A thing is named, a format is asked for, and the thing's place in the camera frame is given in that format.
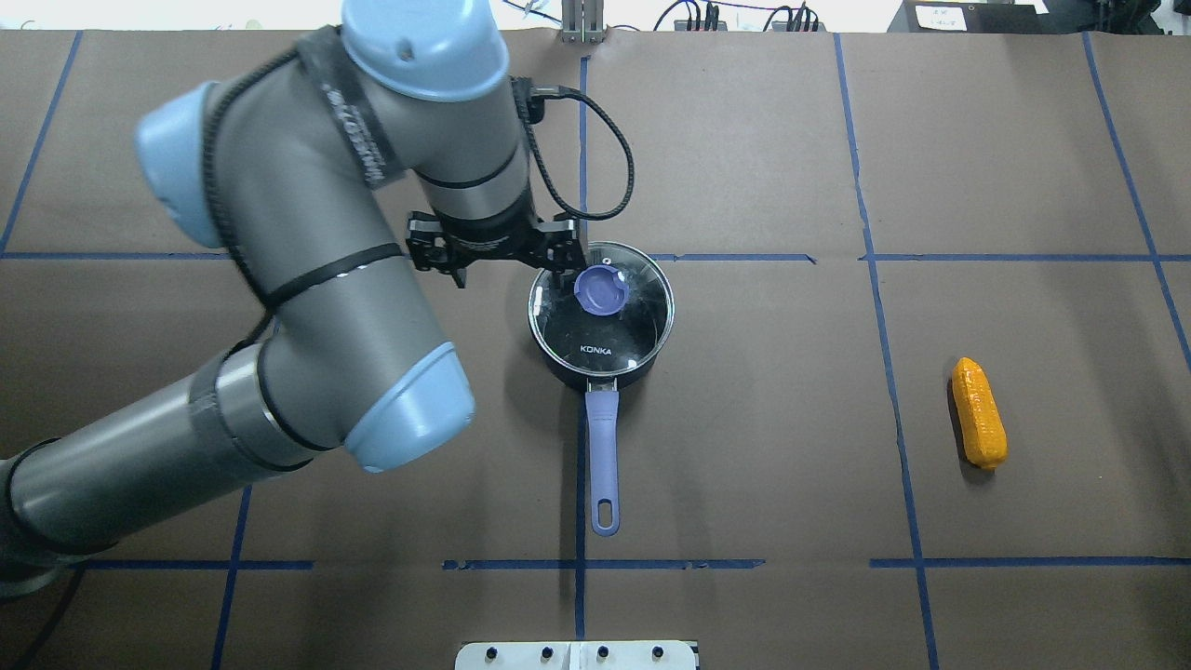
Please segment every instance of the blue joint cap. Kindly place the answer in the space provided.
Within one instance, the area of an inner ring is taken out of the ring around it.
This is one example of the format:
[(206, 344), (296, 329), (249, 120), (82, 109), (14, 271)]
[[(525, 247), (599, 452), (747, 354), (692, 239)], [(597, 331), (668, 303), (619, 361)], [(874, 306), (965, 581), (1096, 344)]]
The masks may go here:
[(615, 267), (593, 264), (575, 277), (575, 298), (587, 313), (612, 315), (629, 301), (629, 284)]
[(509, 73), (488, 0), (343, 0), (341, 35), (362, 70), (420, 100), (474, 100)]
[(202, 112), (214, 83), (149, 112), (136, 131), (137, 158), (152, 194), (187, 237), (211, 249), (223, 246), (202, 189)]
[(364, 413), (344, 446), (361, 468), (384, 472), (459, 436), (473, 417), (475, 399), (455, 345), (443, 343)]

